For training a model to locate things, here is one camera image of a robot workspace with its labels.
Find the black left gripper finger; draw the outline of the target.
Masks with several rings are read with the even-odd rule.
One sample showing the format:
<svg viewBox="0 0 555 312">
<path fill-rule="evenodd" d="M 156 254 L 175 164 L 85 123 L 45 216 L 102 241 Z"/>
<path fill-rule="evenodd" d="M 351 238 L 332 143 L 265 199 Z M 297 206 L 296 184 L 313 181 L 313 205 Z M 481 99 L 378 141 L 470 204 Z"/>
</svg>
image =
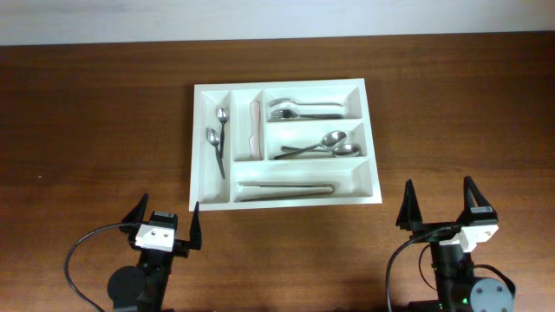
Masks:
<svg viewBox="0 0 555 312">
<path fill-rule="evenodd" d="M 202 230 L 199 219 L 199 201 L 195 203 L 193 210 L 192 222 L 189 231 L 189 249 L 201 250 L 202 248 Z"/>
<path fill-rule="evenodd" d="M 125 234 L 136 234 L 143 222 L 149 196 L 144 194 L 138 204 L 121 220 L 120 231 Z"/>
</svg>

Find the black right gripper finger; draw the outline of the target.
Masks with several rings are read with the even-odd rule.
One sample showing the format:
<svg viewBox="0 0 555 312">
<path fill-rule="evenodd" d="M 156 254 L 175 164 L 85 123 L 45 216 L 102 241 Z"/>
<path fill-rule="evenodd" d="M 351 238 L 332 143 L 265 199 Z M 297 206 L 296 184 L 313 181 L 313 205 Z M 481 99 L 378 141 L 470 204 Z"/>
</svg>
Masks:
<svg viewBox="0 0 555 312">
<path fill-rule="evenodd" d="M 405 231 L 421 231 L 423 229 L 421 211 L 411 179 L 405 184 L 402 205 L 395 225 Z"/>
<path fill-rule="evenodd" d="M 463 181 L 463 211 L 456 222 L 464 225 L 493 224 L 493 206 L 480 192 L 470 176 Z"/>
</svg>

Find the small steel teaspoon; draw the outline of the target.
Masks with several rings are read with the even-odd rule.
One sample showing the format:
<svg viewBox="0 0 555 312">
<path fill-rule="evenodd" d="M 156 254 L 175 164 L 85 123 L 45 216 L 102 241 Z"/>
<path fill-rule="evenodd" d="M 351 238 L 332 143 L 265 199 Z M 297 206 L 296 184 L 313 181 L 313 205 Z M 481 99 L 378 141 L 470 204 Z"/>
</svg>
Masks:
<svg viewBox="0 0 555 312">
<path fill-rule="evenodd" d="M 225 179 L 225 168 L 223 160 L 221 159 L 221 152 L 219 150 L 220 139 L 217 131 L 213 128 L 208 128 L 206 131 L 206 139 L 215 149 L 215 158 L 219 166 L 220 175 L 222 179 Z"/>
<path fill-rule="evenodd" d="M 229 120 L 229 111 L 226 107 L 220 107 L 217 111 L 217 119 L 221 125 L 220 131 L 220 143 L 219 143 L 219 152 L 220 158 L 224 157 L 224 147 L 225 147 L 225 124 Z"/>
</svg>

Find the white plastic knife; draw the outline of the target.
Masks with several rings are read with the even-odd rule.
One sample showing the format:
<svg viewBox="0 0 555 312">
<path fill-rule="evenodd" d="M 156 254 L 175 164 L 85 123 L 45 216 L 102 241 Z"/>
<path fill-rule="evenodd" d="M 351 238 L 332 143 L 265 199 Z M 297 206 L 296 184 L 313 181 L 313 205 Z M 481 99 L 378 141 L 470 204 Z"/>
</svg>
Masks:
<svg viewBox="0 0 555 312">
<path fill-rule="evenodd" d="M 251 150 L 251 156 L 254 160 L 261 160 L 261 147 L 259 141 L 259 130 L 260 130 L 260 102 L 253 101 L 251 103 L 251 123 L 252 123 L 252 133 L 249 138 L 249 147 Z"/>
</svg>

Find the steel fork dark handle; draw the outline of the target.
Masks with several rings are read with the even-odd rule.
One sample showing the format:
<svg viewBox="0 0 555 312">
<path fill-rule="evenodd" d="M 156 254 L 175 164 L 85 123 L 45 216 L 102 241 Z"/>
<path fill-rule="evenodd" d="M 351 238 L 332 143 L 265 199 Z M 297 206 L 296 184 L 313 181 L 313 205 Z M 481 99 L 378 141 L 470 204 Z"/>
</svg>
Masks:
<svg viewBox="0 0 555 312">
<path fill-rule="evenodd" d="M 291 109 L 278 109 L 270 113 L 271 122 L 282 120 L 340 120 L 343 119 L 342 114 L 300 114 Z"/>
</svg>

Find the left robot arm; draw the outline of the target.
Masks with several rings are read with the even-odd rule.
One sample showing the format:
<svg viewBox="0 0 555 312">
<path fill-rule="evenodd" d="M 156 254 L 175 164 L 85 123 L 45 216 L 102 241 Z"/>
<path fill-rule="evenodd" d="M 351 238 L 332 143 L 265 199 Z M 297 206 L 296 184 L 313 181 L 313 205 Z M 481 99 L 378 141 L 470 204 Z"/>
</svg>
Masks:
<svg viewBox="0 0 555 312">
<path fill-rule="evenodd" d="M 175 257 L 187 258 L 191 250 L 200 250 L 202 232 L 199 204 L 193 209 L 189 238 L 175 237 L 179 218 L 170 212 L 154 211 L 144 219 L 148 196 L 122 219 L 121 232 L 140 253 L 136 265 L 119 268 L 108 280 L 107 292 L 115 311 L 161 311 L 168 279 Z"/>
</svg>

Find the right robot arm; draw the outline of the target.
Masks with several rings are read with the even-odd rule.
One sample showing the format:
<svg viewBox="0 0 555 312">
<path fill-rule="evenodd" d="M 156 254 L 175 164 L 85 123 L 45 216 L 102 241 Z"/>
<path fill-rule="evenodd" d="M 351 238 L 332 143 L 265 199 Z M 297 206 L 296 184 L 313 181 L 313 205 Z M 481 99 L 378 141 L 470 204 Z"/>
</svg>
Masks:
<svg viewBox="0 0 555 312">
<path fill-rule="evenodd" d="M 492 265 L 474 263 L 471 256 L 479 243 L 487 242 L 497 232 L 499 217 L 469 176 L 463 181 L 463 204 L 456 220 L 426 224 L 421 216 L 414 184 L 411 180 L 406 182 L 395 225 L 412 235 L 388 260 L 385 296 L 389 311 L 394 309 L 390 291 L 393 263 L 412 244 L 424 244 L 431 252 L 437 298 L 409 302 L 405 311 L 513 310 L 515 283 Z"/>
</svg>

